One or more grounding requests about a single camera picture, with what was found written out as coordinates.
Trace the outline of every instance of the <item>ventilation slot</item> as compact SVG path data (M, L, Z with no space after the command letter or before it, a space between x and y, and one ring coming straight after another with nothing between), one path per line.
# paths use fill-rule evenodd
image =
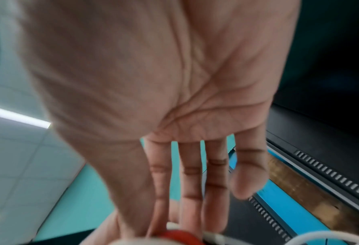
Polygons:
M317 161L302 151L296 151L294 155L311 165L315 171L331 177L334 181L342 184L345 188L349 188L349 190L352 190L355 194L359 195L359 185L354 181L348 180L346 177L337 173L326 164Z
M265 220L271 225L272 228L286 241L288 242L291 237L290 235L281 228L271 215L256 201L255 198L250 197L249 202L255 207L255 209L265 218Z

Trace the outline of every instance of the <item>wall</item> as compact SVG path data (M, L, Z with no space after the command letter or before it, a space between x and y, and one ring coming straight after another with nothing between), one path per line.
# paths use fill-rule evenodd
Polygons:
M233 135L228 138L228 151L235 146ZM170 184L170 198L180 198L180 158L178 145L171 144L173 172ZM204 142L201 142L203 169L206 169ZM85 166L75 181L61 197L52 213L40 228L35 241L59 237L75 232L94 229L114 210L107 190L100 177Z

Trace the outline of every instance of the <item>white cable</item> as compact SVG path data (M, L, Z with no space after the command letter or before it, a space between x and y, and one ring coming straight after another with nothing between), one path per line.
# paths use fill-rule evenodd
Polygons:
M359 236L341 231L315 231L306 233L289 240L285 245L301 245L317 239L337 239L359 243Z

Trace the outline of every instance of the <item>brown surface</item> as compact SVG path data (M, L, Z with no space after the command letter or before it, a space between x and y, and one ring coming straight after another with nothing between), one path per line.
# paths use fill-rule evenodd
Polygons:
M270 179L331 230L359 235L359 212L269 154Z

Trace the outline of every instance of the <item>fluorescent light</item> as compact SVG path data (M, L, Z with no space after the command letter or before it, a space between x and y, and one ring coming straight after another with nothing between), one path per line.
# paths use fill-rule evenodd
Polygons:
M4 118L4 119L8 119L8 120L21 122L24 124L30 124L30 125L37 126L40 128L49 128L49 126L50 126L50 122L48 122L48 121L40 120L40 119L33 118L33 117L28 117L28 116L18 114L18 113L12 112L12 111L7 111L7 110L1 109L1 108L0 108L0 117Z

